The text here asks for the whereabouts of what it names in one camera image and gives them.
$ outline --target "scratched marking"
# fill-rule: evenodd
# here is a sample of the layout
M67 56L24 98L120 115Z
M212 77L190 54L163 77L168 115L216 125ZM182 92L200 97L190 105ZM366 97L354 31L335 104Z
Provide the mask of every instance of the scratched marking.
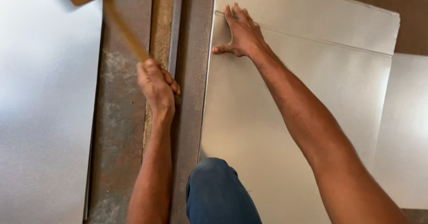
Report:
M177 222L177 224L180 224L180 217L181 217L181 205L179 205L179 221Z
M186 189L186 183L179 183L179 189L184 191Z

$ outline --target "sheet metal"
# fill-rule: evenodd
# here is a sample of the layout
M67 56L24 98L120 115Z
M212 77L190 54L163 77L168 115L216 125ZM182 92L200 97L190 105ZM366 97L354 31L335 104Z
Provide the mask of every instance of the sheet metal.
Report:
M215 9L233 1L261 23L266 42L329 108L371 169L399 16L348 0L216 0ZM211 44L230 37L216 11ZM330 223L312 170L249 58L210 56L204 157L237 170L264 223Z
M352 0L216 0L214 9L233 2L265 29L390 55L400 26L399 14Z
M169 43L168 72L175 78L177 51L179 48L181 5L183 0L174 0L173 20L171 22L171 41Z
M0 1L0 223L82 223L102 0Z
M214 16L212 44L230 39ZM391 58L262 30L282 61L329 108L372 165ZM266 223L329 223L315 178L249 58L211 55L200 158L235 168ZM311 210L311 215L304 215Z
M428 57L395 54L374 177L401 207L428 209Z

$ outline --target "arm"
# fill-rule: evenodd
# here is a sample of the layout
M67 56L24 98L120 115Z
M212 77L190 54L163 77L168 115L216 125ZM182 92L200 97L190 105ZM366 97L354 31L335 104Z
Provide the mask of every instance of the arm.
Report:
M263 77L292 138L311 166L333 224L408 224L398 206L363 166L339 124L318 98L278 59L246 9L224 8L232 41L213 48L248 56Z
M153 126L129 203L128 223L164 224L168 221L171 199L170 131L175 112L174 93L179 95L180 87L160 63L152 59L144 66L138 63L137 70L138 84L153 111Z

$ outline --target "knee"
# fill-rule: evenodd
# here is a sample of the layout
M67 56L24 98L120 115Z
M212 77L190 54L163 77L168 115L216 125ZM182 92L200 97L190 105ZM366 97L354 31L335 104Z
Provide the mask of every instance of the knee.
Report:
M205 158L199 162L189 177L189 181L198 181L201 179L223 179L227 175L235 174L226 161L219 158Z

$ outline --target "hand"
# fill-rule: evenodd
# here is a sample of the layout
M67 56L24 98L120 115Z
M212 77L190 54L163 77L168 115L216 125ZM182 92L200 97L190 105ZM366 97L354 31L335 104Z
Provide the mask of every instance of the hand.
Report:
M152 108L154 118L161 115L172 120L175 113L174 95L180 95L180 86L161 67L161 63L153 59L137 63L136 68L138 85Z
M260 26L254 23L246 9L241 10L238 3L235 2L232 5L233 15L229 5L226 5L223 10L230 27L232 40L228 44L215 46L213 53L229 52L237 57L251 57L253 52L266 47L267 44L261 34Z

